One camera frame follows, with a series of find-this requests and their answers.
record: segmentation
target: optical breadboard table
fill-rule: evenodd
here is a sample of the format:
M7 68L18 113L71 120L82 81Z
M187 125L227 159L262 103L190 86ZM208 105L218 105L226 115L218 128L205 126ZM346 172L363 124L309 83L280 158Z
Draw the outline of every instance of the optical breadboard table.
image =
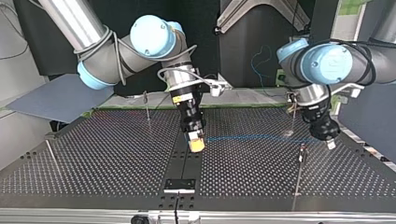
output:
M284 107L205 109L202 153L176 110L96 111L0 172L0 207L396 213L396 174L344 133L333 150ZM307 146L294 195L301 143ZM171 181L193 192L165 193Z

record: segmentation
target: silver arm segment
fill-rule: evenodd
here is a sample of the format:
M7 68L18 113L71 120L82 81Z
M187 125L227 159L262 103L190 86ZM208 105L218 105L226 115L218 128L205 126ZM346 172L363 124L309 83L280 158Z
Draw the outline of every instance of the silver arm segment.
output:
M180 127L187 133L191 151L204 149L202 94L200 83L211 87L212 95L224 91L220 82L199 77L192 66L186 37L180 24L155 16L140 17L131 34L123 39L104 26L86 0L40 0L79 56L78 72L86 85L100 90L161 62L172 101L180 111Z

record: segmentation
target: black cable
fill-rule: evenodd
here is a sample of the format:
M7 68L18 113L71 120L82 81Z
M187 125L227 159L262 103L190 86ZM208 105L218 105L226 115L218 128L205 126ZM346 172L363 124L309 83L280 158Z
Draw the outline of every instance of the black cable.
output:
M21 56L22 54L24 54L24 53L26 52L26 50L28 50L28 49L29 49L29 45L26 44L24 50L23 50L21 53L18 53L18 54L15 54L15 55L11 55L11 56L7 56L7 57L4 57L4 58L0 58L0 60L12 59L12 58L19 57L19 56Z
M370 86L373 83L375 83L376 70L375 70L375 65L374 65L372 57L371 57L371 53L364 52L358 46L354 45L353 42L349 43L348 41L344 41L344 40L340 40L340 39L331 39L331 41L332 42L338 42L339 44L347 45L347 46L355 49L357 52L359 52L361 54L361 56L363 56L366 59L367 66L370 67L370 71L372 72L372 78L370 79L370 81L368 83L366 83L366 84L359 83L360 85L362 85L362 86Z
M294 7L294 12L293 12L293 19L291 20L291 40L294 37L294 22L296 20L297 9L298 9L298 1L296 1L296 6Z

